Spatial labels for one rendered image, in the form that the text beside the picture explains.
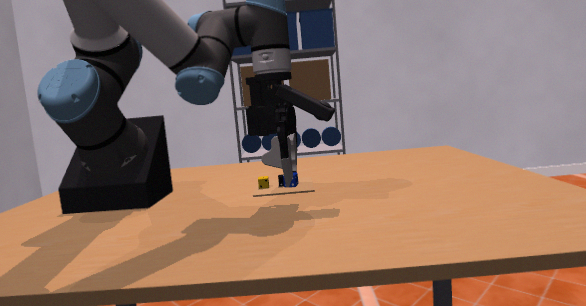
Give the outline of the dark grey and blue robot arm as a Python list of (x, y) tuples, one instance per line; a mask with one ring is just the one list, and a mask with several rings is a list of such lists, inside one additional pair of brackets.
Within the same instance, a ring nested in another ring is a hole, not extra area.
[(285, 0), (246, 0), (193, 15), (187, 24), (196, 33), (164, 0), (63, 2), (76, 58), (44, 75), (38, 99), (97, 179), (124, 176), (147, 155), (146, 135), (118, 107), (142, 45), (177, 75), (178, 95), (195, 105), (217, 99), (234, 48), (251, 45), (255, 74), (292, 69)]

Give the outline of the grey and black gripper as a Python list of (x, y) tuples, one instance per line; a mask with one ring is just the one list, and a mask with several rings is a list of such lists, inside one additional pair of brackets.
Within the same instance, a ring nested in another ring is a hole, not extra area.
[(296, 114), (292, 104), (275, 94), (282, 80), (289, 79), (292, 79), (291, 72), (265, 73), (246, 78), (251, 98), (251, 106), (246, 109), (248, 135), (277, 134), (271, 140), (271, 150), (262, 155), (262, 163), (283, 169), (286, 187), (290, 186), (293, 173), (297, 172)]

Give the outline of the yellow die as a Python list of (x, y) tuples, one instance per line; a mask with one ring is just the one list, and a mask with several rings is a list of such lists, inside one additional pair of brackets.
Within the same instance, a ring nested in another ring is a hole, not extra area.
[(258, 177), (258, 185), (259, 185), (259, 189), (269, 188), (268, 176)]

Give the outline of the blue die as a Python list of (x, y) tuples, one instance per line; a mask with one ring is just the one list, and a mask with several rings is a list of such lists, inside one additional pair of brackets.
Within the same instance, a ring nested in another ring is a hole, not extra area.
[[(284, 182), (284, 187), (287, 188), (286, 184), (285, 184), (284, 175), (283, 175), (283, 182)], [(292, 178), (292, 181), (291, 181), (289, 187), (296, 187), (297, 185), (298, 185), (298, 173), (296, 172), (296, 173), (293, 173), (293, 178)]]

